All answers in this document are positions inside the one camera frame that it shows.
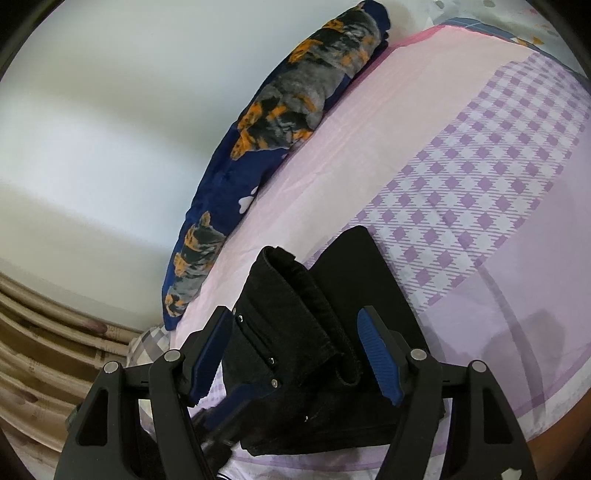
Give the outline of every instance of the white wall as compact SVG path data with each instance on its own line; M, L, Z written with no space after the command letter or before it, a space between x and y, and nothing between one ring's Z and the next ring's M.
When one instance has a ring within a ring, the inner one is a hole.
M0 82L0 271L137 328L211 153L349 0L66 0Z

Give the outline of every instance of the black fabric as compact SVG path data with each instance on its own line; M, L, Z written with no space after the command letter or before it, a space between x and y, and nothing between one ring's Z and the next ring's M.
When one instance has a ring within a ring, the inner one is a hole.
M343 233L310 269L265 247L238 302L223 358L227 391L280 382L247 412L252 455L295 455L391 443L400 412L381 395L356 328L373 305L413 347L426 348L412 311L369 232Z

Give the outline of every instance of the black pants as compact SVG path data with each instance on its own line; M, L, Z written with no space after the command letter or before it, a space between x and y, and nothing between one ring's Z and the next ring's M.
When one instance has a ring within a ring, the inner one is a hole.
M379 390L356 327L373 305L413 348L427 349L412 310L363 227L344 232L308 271L265 247L236 303L223 359L227 391L278 381L248 411L242 447L252 455L385 445L399 411Z

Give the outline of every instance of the metal rivet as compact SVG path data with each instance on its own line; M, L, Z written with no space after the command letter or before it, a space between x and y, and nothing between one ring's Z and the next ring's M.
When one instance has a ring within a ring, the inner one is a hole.
M410 352L410 356L420 362L421 360L425 360L427 358L427 353L425 352L425 350L415 348Z
M164 359L167 362L175 362L179 358L181 358L181 352L179 352L178 350L169 350L164 354Z
M118 368L119 368L119 364L117 362L109 362L109 363L105 364L105 366L103 367L103 370L105 370L106 374L111 374L113 372L116 372Z
M484 362L481 362L480 360L472 362L472 368L480 374L486 372L486 364Z

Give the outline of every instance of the purple checkered pattern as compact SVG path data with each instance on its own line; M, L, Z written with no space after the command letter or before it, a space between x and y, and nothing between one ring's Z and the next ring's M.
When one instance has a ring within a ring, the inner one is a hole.
M556 62L537 53L512 62L343 230L369 229L420 312L523 225L590 111L589 94Z

